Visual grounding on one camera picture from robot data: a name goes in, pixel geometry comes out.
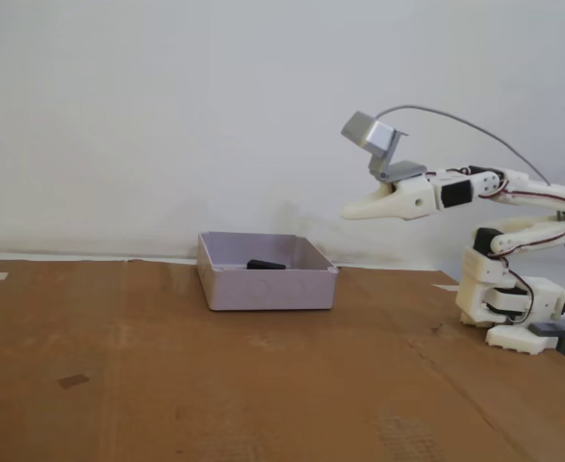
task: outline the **robotic arm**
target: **robotic arm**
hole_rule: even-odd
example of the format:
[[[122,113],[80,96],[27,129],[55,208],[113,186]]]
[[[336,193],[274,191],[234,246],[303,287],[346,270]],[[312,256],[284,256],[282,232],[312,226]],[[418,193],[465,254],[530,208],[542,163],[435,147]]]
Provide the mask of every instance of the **robotic arm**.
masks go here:
[[[342,134],[372,154],[370,172],[380,182],[376,192],[347,205],[343,218],[410,220],[478,199],[555,210],[553,216],[510,218],[477,228],[473,247],[464,252],[456,303],[462,322],[491,327],[486,338],[490,345],[531,354],[549,347],[565,352],[565,329],[547,324],[565,310],[565,290],[545,278],[519,276],[506,260],[565,244],[565,187],[532,181],[506,168],[427,171],[410,162],[390,165],[402,133],[363,113],[356,113]]]

